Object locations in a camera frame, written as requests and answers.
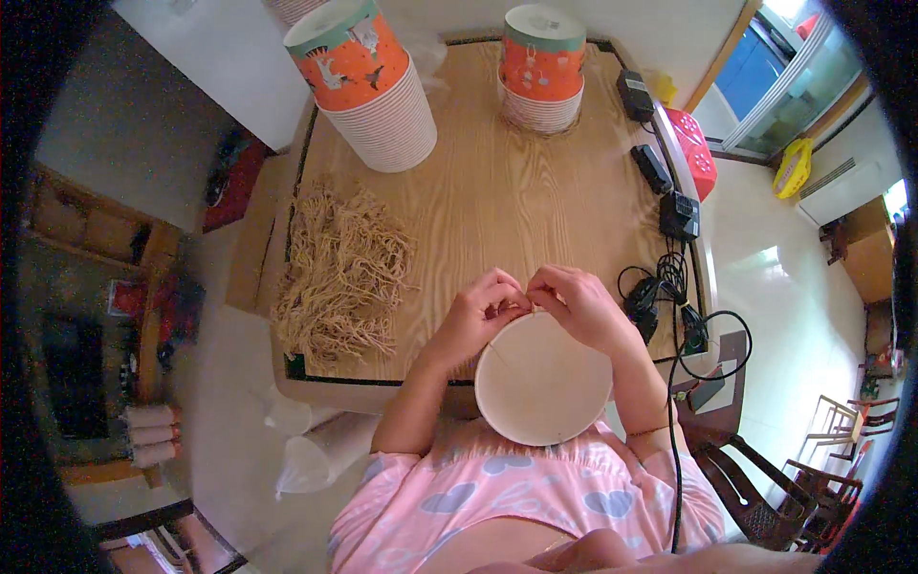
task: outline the black power cord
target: black power cord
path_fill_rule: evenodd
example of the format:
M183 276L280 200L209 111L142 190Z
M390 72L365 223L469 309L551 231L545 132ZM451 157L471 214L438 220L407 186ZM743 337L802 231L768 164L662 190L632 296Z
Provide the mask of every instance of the black power cord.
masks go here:
M666 382L666 414L669 422L669 443L673 450L673 462L676 467L676 503L673 511L673 545L670 548L672 554L676 554L678 544L679 544L679 526L682 523L682 464L679 460L679 453L676 446L676 427L673 415L673 381L676 377L676 365L682 365L682 368L685 372L692 378L696 378L699 381L714 381L720 380L722 378L731 377L739 372L739 370L745 367L746 363L749 362L749 357L752 356L752 332L749 330L749 325L746 324L744 319L740 317L737 313L731 310L719 310L701 317L700 314L689 304L689 266L685 259L685 242L680 242L679 251L676 251L676 243L670 238L666 238L666 250L663 256L656 262L656 273L651 273L643 267L637 265L629 265L621 270L619 273L618 279L616 280L616 286L619 289L619 296L629 300L629 297L626 298L621 292L621 277L630 270L636 269L644 272L646 277L642 279L642 282L647 281L648 279L653 280L655 283L652 286L654 294L652 296L652 303L655 304L657 301L672 301L673 303L673 318L672 318L672 329L673 329L673 342L676 346L676 356L673 358L673 365L669 369L669 378ZM682 320L682 327L684 337L682 343L679 342L678 338L678 324L677 324L677 314ZM749 345L746 349L746 355L743 360L729 373L720 374L716 377L709 377L706 375L698 375L693 373L691 369L685 364L685 354L687 349L692 349L695 352L698 352L704 343L709 341L709 334L707 329L707 324L710 320L715 317L729 316L734 317L740 324L743 325L743 329L746 334L746 339L749 342Z

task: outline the air conditioner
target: air conditioner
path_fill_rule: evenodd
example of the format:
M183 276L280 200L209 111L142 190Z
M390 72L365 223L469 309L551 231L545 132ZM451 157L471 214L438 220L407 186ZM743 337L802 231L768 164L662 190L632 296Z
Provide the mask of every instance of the air conditioner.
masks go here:
M879 163L856 165L850 159L826 177L804 187L797 212L821 227L861 207L883 191L879 184Z

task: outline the woman's left hand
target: woman's left hand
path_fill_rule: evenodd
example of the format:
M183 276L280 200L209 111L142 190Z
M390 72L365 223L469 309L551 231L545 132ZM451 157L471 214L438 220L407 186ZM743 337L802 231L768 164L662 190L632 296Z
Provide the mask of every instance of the woman's left hand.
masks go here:
M421 350L419 361L449 372L531 310L517 280L493 267L456 295L440 329Z

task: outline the woman's right hand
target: woman's right hand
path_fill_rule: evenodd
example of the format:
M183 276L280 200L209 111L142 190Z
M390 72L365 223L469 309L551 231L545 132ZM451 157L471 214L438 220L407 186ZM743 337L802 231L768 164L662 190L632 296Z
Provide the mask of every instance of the woman's right hand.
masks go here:
M530 279L526 297L551 313L575 339L613 362L647 355L637 327L592 274L574 267L544 265Z

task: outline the finger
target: finger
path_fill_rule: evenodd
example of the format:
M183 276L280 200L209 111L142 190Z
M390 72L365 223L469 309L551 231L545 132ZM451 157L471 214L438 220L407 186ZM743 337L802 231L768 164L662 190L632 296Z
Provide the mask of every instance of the finger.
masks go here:
M554 265L543 265L539 267L539 270L536 271L532 279L529 280L526 291L550 287L564 295L564 292L573 284L574 276L570 272Z
M522 292L520 282L514 279L503 269L499 269L497 267L491 267L485 273L479 276L478 279L472 282L471 288L474 290L483 290L498 283L506 283L508 285L512 285L517 288L518 291Z
M523 315L528 315L530 313L531 311L528 309L523 309L522 307L512 307L500 313L493 320L488 321L488 325L493 325L494 334L498 334L498 331L511 324L513 321L519 319Z
M509 283L498 283L493 287L488 287L484 292L484 300L488 305L498 305L502 301L516 303L523 309L532 309L532 302L529 301L522 291L510 285Z
M558 320L562 325L570 317L570 310L567 305L558 300L557 297L549 295L545 291L536 289L526 294L532 302L552 314L552 317Z

